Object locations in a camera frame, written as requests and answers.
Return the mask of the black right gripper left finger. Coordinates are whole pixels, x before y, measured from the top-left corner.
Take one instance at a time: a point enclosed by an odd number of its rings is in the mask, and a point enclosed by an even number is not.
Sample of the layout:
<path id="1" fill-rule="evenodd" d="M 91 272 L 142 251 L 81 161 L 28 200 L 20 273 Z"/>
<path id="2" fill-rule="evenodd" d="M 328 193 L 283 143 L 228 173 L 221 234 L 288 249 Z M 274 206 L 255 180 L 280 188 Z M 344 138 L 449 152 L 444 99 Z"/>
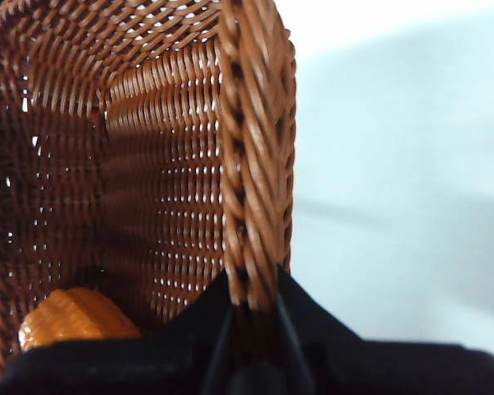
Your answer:
<path id="1" fill-rule="evenodd" d="M 0 394 L 223 394 L 231 325 L 220 274 L 152 335 L 58 342 L 19 355 L 0 378 Z"/>

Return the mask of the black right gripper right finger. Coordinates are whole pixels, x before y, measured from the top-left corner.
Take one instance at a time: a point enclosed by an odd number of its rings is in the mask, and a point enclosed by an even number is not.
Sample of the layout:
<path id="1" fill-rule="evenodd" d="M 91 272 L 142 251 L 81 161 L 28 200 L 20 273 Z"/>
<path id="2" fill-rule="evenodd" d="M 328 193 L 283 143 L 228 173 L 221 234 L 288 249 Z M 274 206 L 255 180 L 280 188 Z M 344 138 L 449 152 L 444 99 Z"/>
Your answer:
<path id="1" fill-rule="evenodd" d="M 317 304 L 283 269 L 278 311 L 314 394 L 494 394 L 494 355 L 456 344 L 374 341 Z"/>

